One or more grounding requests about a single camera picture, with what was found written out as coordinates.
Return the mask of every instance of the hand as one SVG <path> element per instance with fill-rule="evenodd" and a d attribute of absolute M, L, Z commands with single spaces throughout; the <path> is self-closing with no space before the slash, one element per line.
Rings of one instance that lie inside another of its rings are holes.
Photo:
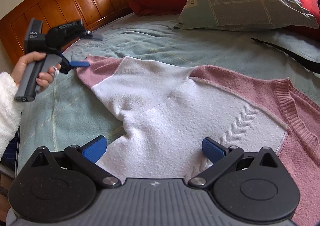
<path fill-rule="evenodd" d="M 46 53 L 32 52 L 28 53 L 18 60 L 16 66 L 14 67 L 11 77 L 19 87 L 24 71 L 26 70 L 27 64 L 32 63 L 33 61 L 41 61 L 45 58 Z M 53 82 L 53 76 L 51 74 L 55 73 L 55 69 L 50 67 L 47 73 L 39 73 L 38 78 L 36 79 L 37 84 L 41 86 L 41 91 L 48 88 L 49 84 Z"/>

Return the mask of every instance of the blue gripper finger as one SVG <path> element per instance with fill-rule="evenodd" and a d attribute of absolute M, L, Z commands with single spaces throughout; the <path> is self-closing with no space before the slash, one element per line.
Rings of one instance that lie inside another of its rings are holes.
<path fill-rule="evenodd" d="M 202 152 L 205 157 L 214 164 L 228 154 L 229 150 L 213 139 L 207 137 L 202 141 Z"/>
<path fill-rule="evenodd" d="M 94 140 L 82 146 L 82 155 L 91 162 L 96 163 L 100 157 L 107 151 L 107 139 L 104 136 L 98 136 Z"/>
<path fill-rule="evenodd" d="M 89 67 L 90 63 L 86 61 L 71 61 L 69 62 L 69 66 L 71 68 L 76 68 L 76 67 Z"/>

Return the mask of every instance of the bed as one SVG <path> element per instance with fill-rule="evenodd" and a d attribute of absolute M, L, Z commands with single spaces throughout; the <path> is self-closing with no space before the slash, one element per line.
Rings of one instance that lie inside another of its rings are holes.
<path fill-rule="evenodd" d="M 178 15 L 138 17 L 129 0 L 25 0 L 0 21 L 0 38 L 10 59 L 23 55 L 23 39 L 32 17 L 49 28 L 81 18 L 103 41 L 78 40 L 64 48 L 69 60 L 87 55 L 157 60 L 181 67 L 216 65 L 259 79 L 289 77 L 294 86 L 320 104 L 320 79 L 299 63 L 256 38 L 320 62 L 320 44 L 285 30 L 229 32 L 173 28 Z M 61 151 L 99 135 L 108 142 L 124 134 L 109 112 L 74 71 L 60 74 L 22 113 L 16 173 L 38 146 Z"/>

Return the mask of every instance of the black strap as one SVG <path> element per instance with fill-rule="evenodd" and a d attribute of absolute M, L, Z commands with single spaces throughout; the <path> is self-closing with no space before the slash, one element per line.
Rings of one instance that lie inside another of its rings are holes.
<path fill-rule="evenodd" d="M 306 58 L 303 58 L 302 56 L 300 56 L 300 55 L 298 55 L 298 54 L 296 54 L 296 53 L 294 53 L 294 52 L 292 52 L 292 51 L 290 51 L 288 49 L 285 49 L 285 48 L 283 48 L 281 46 L 278 46 L 276 44 L 260 41 L 260 40 L 255 39 L 255 38 L 251 38 L 251 39 L 256 41 L 256 42 L 259 42 L 259 43 L 264 43 L 264 44 L 271 45 L 271 46 L 281 50 L 282 52 L 285 52 L 287 55 L 289 55 L 290 57 L 295 59 L 299 64 L 301 64 L 304 68 L 308 69 L 311 72 L 320 74 L 320 63 L 313 62 L 313 61 L 310 61 L 310 60 L 308 60 Z"/>

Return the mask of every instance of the black circular disc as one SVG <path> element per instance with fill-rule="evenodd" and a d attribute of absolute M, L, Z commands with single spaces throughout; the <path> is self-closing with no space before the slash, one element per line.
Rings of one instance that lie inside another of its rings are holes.
<path fill-rule="evenodd" d="M 20 217 L 50 223 L 82 212 L 92 203 L 95 194 L 95 184 L 88 176 L 41 166 L 30 170 L 23 180 L 15 180 L 8 197 Z"/>
<path fill-rule="evenodd" d="M 300 199 L 293 181 L 274 174 L 271 167 L 228 173 L 215 183 L 213 196 L 230 215 L 253 223 L 290 218 Z"/>
<path fill-rule="evenodd" d="M 249 179 L 244 181 L 240 190 L 244 196 L 256 201 L 265 201 L 273 198 L 278 193 L 277 186 L 264 179 Z"/>

